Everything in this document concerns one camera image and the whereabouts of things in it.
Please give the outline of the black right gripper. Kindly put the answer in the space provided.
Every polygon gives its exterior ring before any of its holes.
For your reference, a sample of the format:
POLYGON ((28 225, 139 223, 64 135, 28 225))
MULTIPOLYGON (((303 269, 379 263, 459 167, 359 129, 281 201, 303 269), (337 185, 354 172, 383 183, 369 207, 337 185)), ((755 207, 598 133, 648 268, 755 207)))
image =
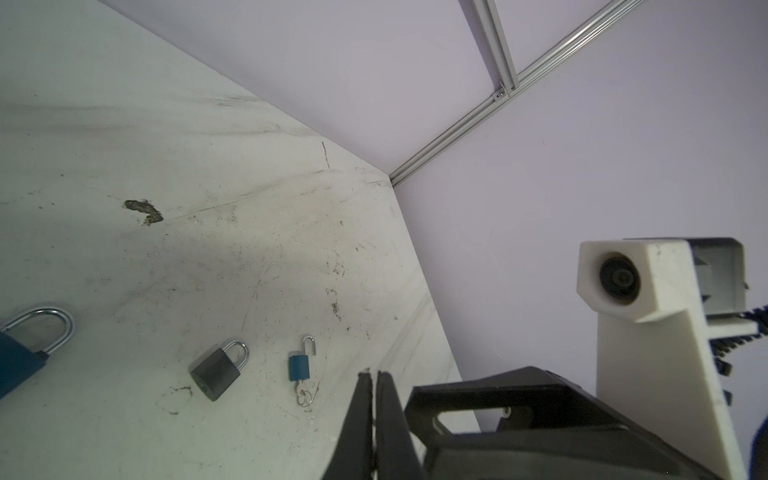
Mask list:
POLYGON ((717 479, 570 381, 537 367, 419 386, 405 417, 431 479, 717 479), (447 412, 509 409, 492 432, 453 433, 447 412))

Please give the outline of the blue padlock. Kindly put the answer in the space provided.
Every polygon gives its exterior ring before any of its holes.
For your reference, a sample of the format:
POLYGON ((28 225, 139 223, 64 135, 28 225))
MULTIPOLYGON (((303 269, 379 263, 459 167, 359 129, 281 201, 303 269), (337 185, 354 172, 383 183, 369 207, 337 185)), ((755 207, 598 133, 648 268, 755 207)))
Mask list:
POLYGON ((291 382, 304 382, 310 378, 310 357, 315 354, 315 338, 311 335, 304 336, 301 340, 301 350, 288 358, 288 375, 291 382))
POLYGON ((74 317, 66 310, 53 306, 36 307, 19 314, 1 326, 1 398, 6 397, 47 363, 51 354, 68 343, 75 334, 74 317), (14 339, 9 332, 37 317, 54 317, 63 329, 45 348, 33 350, 14 339))

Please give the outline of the small grey padlock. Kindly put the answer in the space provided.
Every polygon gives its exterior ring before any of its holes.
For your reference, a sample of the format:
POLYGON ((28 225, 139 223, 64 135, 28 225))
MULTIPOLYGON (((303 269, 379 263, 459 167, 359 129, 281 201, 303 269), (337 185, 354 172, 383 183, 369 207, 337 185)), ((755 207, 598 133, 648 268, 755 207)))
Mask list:
POLYGON ((202 393, 212 402, 240 377, 250 359, 250 349, 241 340, 232 340, 216 347, 190 371, 190 376, 202 393))

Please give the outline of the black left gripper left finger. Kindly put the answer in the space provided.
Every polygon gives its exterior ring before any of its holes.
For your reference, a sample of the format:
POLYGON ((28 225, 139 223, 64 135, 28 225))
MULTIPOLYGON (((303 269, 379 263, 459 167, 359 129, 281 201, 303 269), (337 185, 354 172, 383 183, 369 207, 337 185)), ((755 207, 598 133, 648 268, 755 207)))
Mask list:
POLYGON ((373 464, 373 380, 369 372, 363 372, 358 375, 335 451, 322 479, 369 480, 373 464))

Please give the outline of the silver key with ring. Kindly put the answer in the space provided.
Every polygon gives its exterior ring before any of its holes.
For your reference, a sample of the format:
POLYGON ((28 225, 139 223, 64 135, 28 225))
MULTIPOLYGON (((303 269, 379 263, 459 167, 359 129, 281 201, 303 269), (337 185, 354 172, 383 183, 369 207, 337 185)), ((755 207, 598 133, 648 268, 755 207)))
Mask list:
POLYGON ((295 385, 296 401, 302 408, 308 408, 314 401, 314 393, 310 386, 303 380, 295 385))

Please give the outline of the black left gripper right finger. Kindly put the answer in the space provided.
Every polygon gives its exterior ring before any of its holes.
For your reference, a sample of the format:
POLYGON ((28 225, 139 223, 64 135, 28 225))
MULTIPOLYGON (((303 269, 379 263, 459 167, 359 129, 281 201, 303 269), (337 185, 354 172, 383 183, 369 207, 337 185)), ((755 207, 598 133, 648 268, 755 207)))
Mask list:
POLYGON ((375 406, 377 478, 426 479, 393 377, 388 372, 378 372, 375 406))

